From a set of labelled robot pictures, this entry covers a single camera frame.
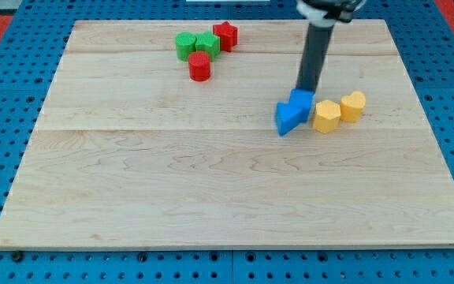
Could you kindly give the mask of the dark grey robot arm rod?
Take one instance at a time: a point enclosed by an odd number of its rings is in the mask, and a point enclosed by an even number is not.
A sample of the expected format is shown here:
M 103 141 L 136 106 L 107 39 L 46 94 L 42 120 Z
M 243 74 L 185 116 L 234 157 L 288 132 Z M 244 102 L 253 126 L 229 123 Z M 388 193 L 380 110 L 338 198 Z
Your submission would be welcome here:
M 314 92 L 322 73 L 329 42 L 337 22 L 350 23 L 366 0 L 296 0 L 296 9 L 308 22 L 296 88 Z

